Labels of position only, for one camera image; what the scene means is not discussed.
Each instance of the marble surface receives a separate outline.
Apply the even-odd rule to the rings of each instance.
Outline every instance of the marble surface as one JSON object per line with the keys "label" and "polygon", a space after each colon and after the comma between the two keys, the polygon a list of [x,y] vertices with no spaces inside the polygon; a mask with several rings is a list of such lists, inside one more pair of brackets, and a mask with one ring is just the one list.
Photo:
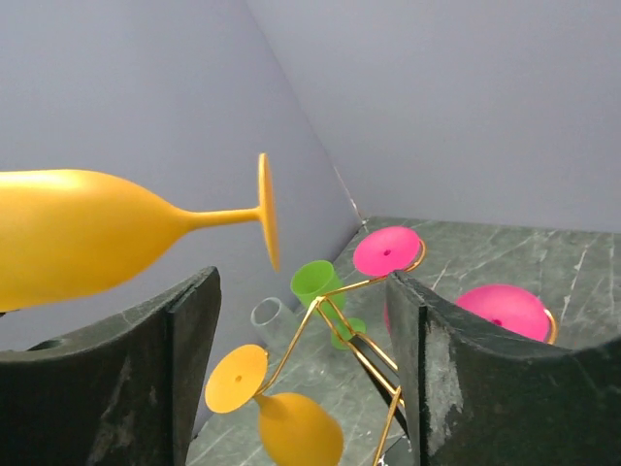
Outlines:
{"label": "marble surface", "polygon": [[[621,313],[615,312],[621,302],[621,252],[615,254],[621,250],[621,235],[371,218],[335,261],[345,283],[365,279],[351,263],[355,247],[369,233],[390,225],[412,227],[427,243],[427,258],[412,273],[446,299],[486,283],[512,283],[534,292],[555,315],[558,346],[583,348],[621,332]],[[363,318],[369,335],[392,354],[383,301],[383,284],[352,291],[345,314]],[[353,355],[332,349],[327,332],[320,322],[309,330],[272,392],[297,391],[320,403],[343,428],[341,464],[368,465],[386,407]],[[190,446],[187,465],[274,464],[261,447],[256,422],[253,403],[213,416]],[[393,422],[387,445],[400,435]]]}

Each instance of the green cup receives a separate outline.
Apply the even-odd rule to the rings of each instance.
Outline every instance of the green cup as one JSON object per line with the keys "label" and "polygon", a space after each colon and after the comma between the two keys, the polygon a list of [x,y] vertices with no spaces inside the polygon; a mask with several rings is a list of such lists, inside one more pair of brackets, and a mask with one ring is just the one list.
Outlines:
{"label": "green cup", "polygon": [[[343,287],[343,282],[334,270],[334,266],[327,260],[314,260],[301,267],[291,279],[291,291],[295,294],[300,302],[308,308],[312,300],[317,296],[323,296],[330,291]],[[332,302],[342,312],[345,308],[345,293],[330,296]],[[335,320],[335,326],[339,334],[346,340],[353,336],[339,319],[339,315],[330,303],[324,302],[319,309],[330,319]],[[349,325],[357,331],[364,333],[367,330],[365,322],[359,318],[348,318]],[[346,350],[336,335],[332,335],[332,345],[339,350]]]}

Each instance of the yellow wine glass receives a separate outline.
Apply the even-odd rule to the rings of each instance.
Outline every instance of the yellow wine glass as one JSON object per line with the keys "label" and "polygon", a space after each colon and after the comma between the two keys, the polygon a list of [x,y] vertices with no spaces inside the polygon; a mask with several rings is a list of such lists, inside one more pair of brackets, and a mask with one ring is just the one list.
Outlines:
{"label": "yellow wine glass", "polygon": [[250,399],[259,405],[259,437],[277,466],[337,466],[343,431],[317,403],[299,393],[258,394],[268,372],[268,354],[257,345],[230,352],[205,388],[214,413],[231,413]]}
{"label": "yellow wine glass", "polygon": [[265,153],[258,184],[258,207],[197,213],[104,173],[0,173],[0,313],[105,291],[143,272],[190,231],[230,223],[262,223],[277,271],[277,217]]}

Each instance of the yellow disc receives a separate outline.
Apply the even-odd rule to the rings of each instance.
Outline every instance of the yellow disc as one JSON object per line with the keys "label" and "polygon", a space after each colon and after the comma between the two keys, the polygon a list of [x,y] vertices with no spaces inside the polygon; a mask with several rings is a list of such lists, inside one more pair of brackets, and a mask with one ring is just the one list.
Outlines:
{"label": "yellow disc", "polygon": [[205,401],[214,413],[238,410],[257,392],[268,373],[268,354],[257,345],[229,352],[215,367],[205,387]]}
{"label": "yellow disc", "polygon": [[278,220],[272,190],[272,172],[270,171],[270,162],[266,153],[262,153],[259,157],[259,211],[270,260],[274,270],[278,271],[280,268]]}

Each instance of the gray wall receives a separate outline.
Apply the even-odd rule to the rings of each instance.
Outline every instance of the gray wall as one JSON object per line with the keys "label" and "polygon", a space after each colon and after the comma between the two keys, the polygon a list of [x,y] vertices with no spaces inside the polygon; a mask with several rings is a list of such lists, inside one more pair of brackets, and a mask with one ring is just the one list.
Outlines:
{"label": "gray wall", "polygon": [[621,2],[248,0],[366,214],[621,231]]}
{"label": "gray wall", "polygon": [[[0,63],[0,170],[100,170],[186,209],[234,209],[256,204],[266,151],[282,257],[275,275],[259,224],[198,231],[113,291],[3,317],[0,350],[87,325],[216,265],[223,303],[211,369],[254,341],[253,305],[270,295],[292,303],[295,269],[335,255],[359,225],[242,0],[5,1]],[[199,421],[206,412],[201,403]]]}

